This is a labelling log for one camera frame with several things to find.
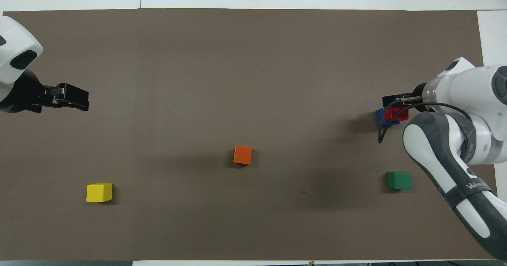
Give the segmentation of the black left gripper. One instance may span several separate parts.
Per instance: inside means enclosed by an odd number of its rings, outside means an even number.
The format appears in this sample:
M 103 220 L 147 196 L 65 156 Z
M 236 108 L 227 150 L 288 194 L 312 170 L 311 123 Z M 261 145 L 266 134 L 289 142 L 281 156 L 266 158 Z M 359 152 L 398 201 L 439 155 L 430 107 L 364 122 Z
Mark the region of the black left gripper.
M 30 111 L 41 113 L 40 103 L 52 103 L 53 107 L 69 107 L 89 111 L 89 92 L 68 83 L 56 87 L 43 85 L 34 72 L 26 69 L 14 82 L 9 94 L 1 101 L 0 110 L 5 113 Z

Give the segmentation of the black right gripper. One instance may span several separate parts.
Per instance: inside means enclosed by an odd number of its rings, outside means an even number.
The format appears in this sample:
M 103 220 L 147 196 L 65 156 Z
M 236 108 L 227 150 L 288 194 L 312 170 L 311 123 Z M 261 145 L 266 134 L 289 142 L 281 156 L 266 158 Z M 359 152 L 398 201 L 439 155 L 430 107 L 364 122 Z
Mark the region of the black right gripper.
M 382 97 L 382 107 L 408 107 L 423 101 L 423 91 L 427 83 L 417 85 L 412 93 L 400 93 Z

